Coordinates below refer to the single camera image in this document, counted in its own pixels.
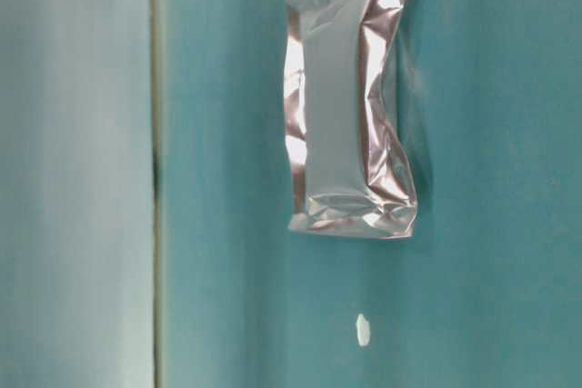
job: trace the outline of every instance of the white fleck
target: white fleck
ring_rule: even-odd
[[[363,314],[360,314],[356,320],[356,330],[357,330],[357,342],[360,347],[366,347],[370,344],[370,336],[372,335],[370,331],[370,323],[366,320]]]

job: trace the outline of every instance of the silver foil bag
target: silver foil bag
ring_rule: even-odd
[[[294,231],[412,234],[416,191],[396,136],[396,50],[405,0],[286,0],[286,149]]]

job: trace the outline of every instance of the teal wall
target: teal wall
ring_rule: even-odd
[[[159,1],[164,386],[582,383],[579,0],[409,0],[394,243],[286,230],[283,0]]]
[[[152,386],[148,0],[0,0],[0,387]]]

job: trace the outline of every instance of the crinkled foil packaging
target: crinkled foil packaging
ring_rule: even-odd
[[[394,40],[405,0],[286,0],[293,231],[412,234],[416,191],[396,135]]]

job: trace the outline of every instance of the vertical gap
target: vertical gap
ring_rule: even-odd
[[[160,211],[160,156],[162,146],[162,105],[160,88],[160,47],[159,47],[159,3],[149,0],[150,20],[150,93],[152,110],[152,169],[154,189],[154,388],[162,387],[161,341],[162,341],[162,232]]]

